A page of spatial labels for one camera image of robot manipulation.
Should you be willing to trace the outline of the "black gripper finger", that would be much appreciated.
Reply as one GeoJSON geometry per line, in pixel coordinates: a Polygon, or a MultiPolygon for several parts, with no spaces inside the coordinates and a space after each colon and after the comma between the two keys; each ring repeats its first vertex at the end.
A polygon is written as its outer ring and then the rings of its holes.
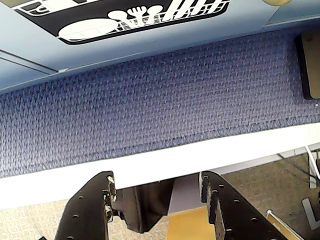
{"type": "Polygon", "coordinates": [[[96,174],[66,203],[55,239],[107,240],[116,199],[114,173],[96,174]]]}
{"type": "Polygon", "coordinates": [[[217,240],[284,240],[277,230],[240,192],[219,174],[199,173],[200,199],[214,225],[217,240]]]}

